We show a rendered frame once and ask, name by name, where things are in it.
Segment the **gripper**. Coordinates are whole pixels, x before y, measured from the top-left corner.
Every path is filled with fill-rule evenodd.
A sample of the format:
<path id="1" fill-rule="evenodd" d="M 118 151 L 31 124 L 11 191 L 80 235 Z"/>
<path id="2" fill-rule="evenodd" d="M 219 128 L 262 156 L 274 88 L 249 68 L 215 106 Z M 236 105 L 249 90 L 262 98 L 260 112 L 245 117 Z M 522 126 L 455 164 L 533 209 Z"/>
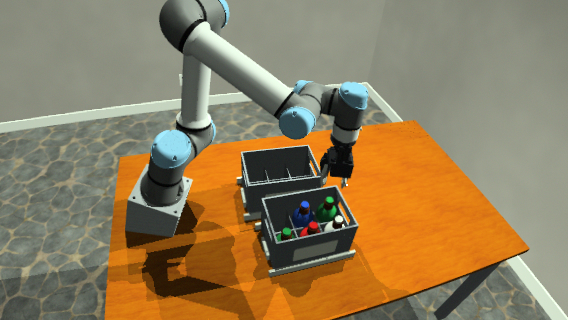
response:
<path id="1" fill-rule="evenodd" d="M 354 168 L 352 146 L 356 144 L 357 140 L 351 143 L 347 143 L 348 145 L 346 145 L 346 143 L 343 143 L 343 146 L 341 146 L 342 142 L 336 140 L 332 135 L 332 141 L 336 144 L 336 146 L 330 146 L 330 148 L 327 149 L 327 153 L 324 152 L 324 155 L 320 160 L 320 184 L 321 187 L 323 187 L 323 185 L 326 184 L 327 176 L 330 171 L 330 177 L 342 178 L 341 189 L 343 189 L 344 178 L 346 178 L 345 186 L 347 186 L 348 178 L 351 179 L 352 171 Z M 351 151 L 351 152 L 349 153 L 346 151 Z M 343 160 L 344 155 L 345 158 Z M 339 157 L 338 160 L 337 157 Z M 330 170 L 329 170 L 329 163 L 332 163 L 330 165 Z"/>

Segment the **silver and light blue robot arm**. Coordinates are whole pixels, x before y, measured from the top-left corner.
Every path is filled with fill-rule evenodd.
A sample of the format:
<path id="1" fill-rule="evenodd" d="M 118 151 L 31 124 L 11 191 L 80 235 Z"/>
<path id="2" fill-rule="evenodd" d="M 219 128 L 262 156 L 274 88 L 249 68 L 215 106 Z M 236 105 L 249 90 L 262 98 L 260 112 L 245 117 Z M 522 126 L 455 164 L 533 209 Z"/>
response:
<path id="1" fill-rule="evenodd" d="M 180 201 L 186 166 L 215 137 L 215 125 L 207 113 L 211 70 L 277 118 L 280 130 L 290 139 L 306 137 L 321 114 L 334 116 L 333 146 L 332 135 L 351 143 L 362 131 L 368 100 L 363 85 L 346 82 L 339 89 L 300 80 L 292 91 L 219 37 L 228 19 L 225 0 L 168 0 L 160 11 L 163 35 L 183 54 L 182 97 L 176 129 L 156 136 L 148 173 L 140 183 L 141 195 L 152 205 L 168 207 Z"/>

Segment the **blue bottle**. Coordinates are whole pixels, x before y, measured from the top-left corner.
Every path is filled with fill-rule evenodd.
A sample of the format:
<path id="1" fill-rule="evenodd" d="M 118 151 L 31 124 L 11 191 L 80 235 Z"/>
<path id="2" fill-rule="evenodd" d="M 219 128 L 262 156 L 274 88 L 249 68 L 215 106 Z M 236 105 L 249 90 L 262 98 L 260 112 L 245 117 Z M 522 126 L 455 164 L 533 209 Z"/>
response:
<path id="1" fill-rule="evenodd" d="M 294 212 L 292 216 L 292 223 L 294 228 L 300 228 L 308 226 L 309 223 L 313 222 L 313 212 L 310 209 L 308 202 L 303 201 Z"/>

